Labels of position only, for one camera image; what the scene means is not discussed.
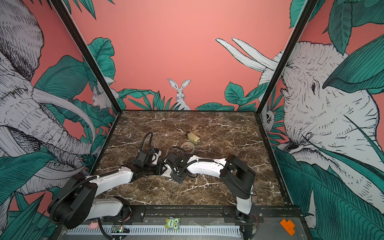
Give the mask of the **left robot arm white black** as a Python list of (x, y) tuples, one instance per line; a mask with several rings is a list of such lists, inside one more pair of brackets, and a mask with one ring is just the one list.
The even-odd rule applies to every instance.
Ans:
[(97, 197), (120, 185), (162, 174), (163, 165), (158, 163), (160, 155), (160, 150), (141, 145), (138, 155), (116, 170), (88, 177), (71, 177), (48, 207), (50, 222), (74, 229), (87, 220), (96, 219), (100, 222), (103, 217), (115, 217), (119, 222), (128, 221), (132, 216), (129, 201), (119, 196), (110, 199)]

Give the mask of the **pink object on shelf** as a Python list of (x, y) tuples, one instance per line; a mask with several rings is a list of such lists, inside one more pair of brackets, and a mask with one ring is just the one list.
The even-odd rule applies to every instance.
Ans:
[(90, 225), (88, 226), (88, 229), (90, 230), (95, 230), (99, 228), (98, 222), (91, 222)]

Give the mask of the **orange plastic blocks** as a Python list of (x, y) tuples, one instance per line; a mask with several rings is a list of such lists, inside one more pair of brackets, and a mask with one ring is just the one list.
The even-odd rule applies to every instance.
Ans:
[(296, 233), (295, 231), (296, 225), (291, 220), (287, 221), (286, 219), (282, 219), (280, 222), (280, 225), (286, 230), (286, 232), (290, 236), (293, 236)]

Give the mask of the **spice jar black lid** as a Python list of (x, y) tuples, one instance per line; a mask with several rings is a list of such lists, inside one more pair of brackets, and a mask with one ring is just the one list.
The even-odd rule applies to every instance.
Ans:
[(195, 145), (197, 145), (200, 142), (200, 138), (193, 132), (187, 132), (186, 137), (191, 143)]

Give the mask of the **small circuit board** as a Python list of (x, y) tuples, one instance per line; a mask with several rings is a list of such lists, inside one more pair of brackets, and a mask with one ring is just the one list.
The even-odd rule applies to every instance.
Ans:
[(112, 226), (112, 234), (128, 234), (130, 233), (130, 228), (128, 226)]

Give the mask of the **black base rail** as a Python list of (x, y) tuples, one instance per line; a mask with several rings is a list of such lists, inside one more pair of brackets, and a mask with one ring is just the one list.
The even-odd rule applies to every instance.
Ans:
[(203, 218), (224, 219), (226, 223), (262, 223), (265, 218), (301, 218), (298, 206), (252, 206), (249, 214), (240, 213), (235, 205), (131, 205), (131, 214), (126, 221), (118, 217), (106, 217), (106, 222), (117, 224), (143, 223), (151, 218)]

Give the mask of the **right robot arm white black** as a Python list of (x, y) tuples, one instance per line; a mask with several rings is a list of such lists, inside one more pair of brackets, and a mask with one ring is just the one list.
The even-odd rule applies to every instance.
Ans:
[(207, 175), (219, 178), (236, 196), (236, 210), (227, 214), (242, 223), (249, 221), (253, 205), (253, 185), (256, 173), (237, 156), (207, 159), (192, 154), (169, 153), (163, 159), (162, 176), (181, 184), (187, 175)]

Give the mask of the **white red remote control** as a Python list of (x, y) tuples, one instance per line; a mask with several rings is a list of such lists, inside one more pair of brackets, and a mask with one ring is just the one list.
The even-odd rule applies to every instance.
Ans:
[(172, 170), (170, 168), (167, 168), (163, 173), (162, 176), (166, 178), (171, 178)]

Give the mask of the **white tape roll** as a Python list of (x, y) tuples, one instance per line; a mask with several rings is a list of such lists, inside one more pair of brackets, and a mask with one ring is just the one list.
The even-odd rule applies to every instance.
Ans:
[(186, 154), (193, 154), (195, 151), (195, 145), (191, 142), (184, 142), (181, 144), (181, 148), (185, 151)]

